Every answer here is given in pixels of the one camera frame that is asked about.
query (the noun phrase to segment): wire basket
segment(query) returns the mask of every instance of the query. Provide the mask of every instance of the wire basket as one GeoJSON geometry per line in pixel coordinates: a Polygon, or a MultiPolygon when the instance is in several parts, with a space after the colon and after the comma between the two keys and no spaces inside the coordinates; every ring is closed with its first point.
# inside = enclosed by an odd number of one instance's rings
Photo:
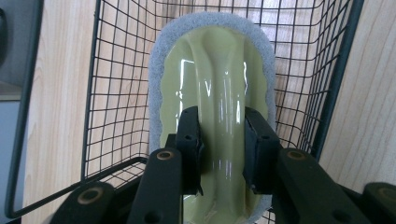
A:
{"type": "MultiPolygon", "coordinates": [[[[119,187],[143,174],[150,51],[166,23],[200,11],[233,13],[264,30],[276,55],[276,133],[283,147],[318,159],[361,7],[361,0],[98,0],[80,184],[119,187]]],[[[265,214],[259,223],[273,223],[265,214]]]]}

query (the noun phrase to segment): shiny plastic surface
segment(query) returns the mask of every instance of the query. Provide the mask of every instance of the shiny plastic surface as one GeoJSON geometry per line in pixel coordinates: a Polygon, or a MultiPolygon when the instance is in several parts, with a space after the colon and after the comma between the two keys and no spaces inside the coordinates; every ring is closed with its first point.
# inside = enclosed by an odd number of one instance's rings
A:
{"type": "Polygon", "coordinates": [[[205,144],[205,196],[185,196],[190,223],[241,223],[260,196],[247,188],[244,169],[245,106],[267,118],[262,57],[245,36],[208,26],[183,35],[166,58],[162,80],[162,147],[177,131],[183,109],[198,105],[205,144]]]}

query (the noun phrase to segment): yellow-green plastic part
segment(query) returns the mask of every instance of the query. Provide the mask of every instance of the yellow-green plastic part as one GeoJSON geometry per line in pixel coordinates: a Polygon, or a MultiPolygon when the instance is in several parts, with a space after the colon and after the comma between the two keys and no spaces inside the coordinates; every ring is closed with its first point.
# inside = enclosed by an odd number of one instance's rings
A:
{"type": "Polygon", "coordinates": [[[243,223],[260,196],[247,187],[244,169],[245,106],[268,118],[262,56],[244,35],[219,26],[183,35],[165,59],[161,84],[161,147],[177,132],[183,109],[198,105],[205,151],[204,196],[184,196],[189,223],[243,223]]]}

